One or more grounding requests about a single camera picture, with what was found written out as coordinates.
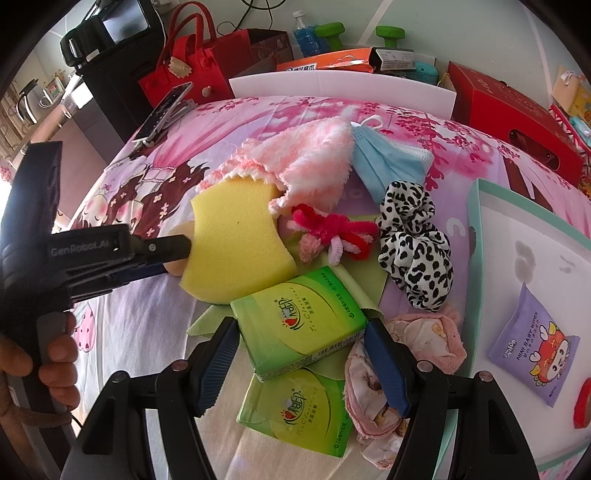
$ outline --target cartoon dragon print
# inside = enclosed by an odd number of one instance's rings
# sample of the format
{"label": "cartoon dragon print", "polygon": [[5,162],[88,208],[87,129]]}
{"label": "cartoon dragon print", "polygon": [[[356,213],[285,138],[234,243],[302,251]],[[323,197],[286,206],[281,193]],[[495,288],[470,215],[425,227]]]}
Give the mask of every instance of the cartoon dragon print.
{"label": "cartoon dragon print", "polygon": [[542,343],[539,350],[530,355],[530,361],[535,363],[530,374],[536,386],[543,387],[555,378],[560,378],[567,364],[570,345],[553,322],[550,322],[547,330],[544,325],[540,325],[540,338]]}

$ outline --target orange box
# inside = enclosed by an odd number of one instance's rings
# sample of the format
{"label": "orange box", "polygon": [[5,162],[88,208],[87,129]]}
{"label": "orange box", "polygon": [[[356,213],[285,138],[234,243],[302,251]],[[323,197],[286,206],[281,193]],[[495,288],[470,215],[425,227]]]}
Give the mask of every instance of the orange box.
{"label": "orange box", "polygon": [[286,70],[352,70],[354,72],[373,73],[375,63],[372,58],[373,48],[354,48],[353,50],[332,51],[301,60],[280,63],[278,72]]}

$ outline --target blue liquid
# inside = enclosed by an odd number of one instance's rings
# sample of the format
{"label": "blue liquid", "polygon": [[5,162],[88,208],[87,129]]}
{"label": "blue liquid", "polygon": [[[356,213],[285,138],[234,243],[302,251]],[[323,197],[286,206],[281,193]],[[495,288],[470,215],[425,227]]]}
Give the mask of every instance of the blue liquid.
{"label": "blue liquid", "polygon": [[314,33],[314,27],[296,29],[294,30],[294,36],[304,57],[313,57],[314,55],[326,53],[322,43]]}

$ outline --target green tissue pack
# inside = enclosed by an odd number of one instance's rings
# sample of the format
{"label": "green tissue pack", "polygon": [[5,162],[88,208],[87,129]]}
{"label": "green tissue pack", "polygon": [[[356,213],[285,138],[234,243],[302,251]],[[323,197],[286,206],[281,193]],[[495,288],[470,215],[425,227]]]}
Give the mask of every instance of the green tissue pack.
{"label": "green tissue pack", "polygon": [[234,300],[230,306],[262,382],[354,342],[367,324],[329,267]]}
{"label": "green tissue pack", "polygon": [[344,386],[343,380],[307,368],[264,383],[254,375],[237,421],[283,442],[342,457],[353,427]]}

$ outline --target leopard print scrunchie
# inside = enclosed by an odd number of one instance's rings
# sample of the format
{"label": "leopard print scrunchie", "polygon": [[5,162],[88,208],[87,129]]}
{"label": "leopard print scrunchie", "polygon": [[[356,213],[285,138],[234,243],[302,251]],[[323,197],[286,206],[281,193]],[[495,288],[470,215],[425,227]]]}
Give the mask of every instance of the leopard print scrunchie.
{"label": "leopard print scrunchie", "polygon": [[410,304],[436,312],[452,288],[449,238],[429,222],[435,215],[422,185],[393,181],[379,206],[380,266],[404,290]]}

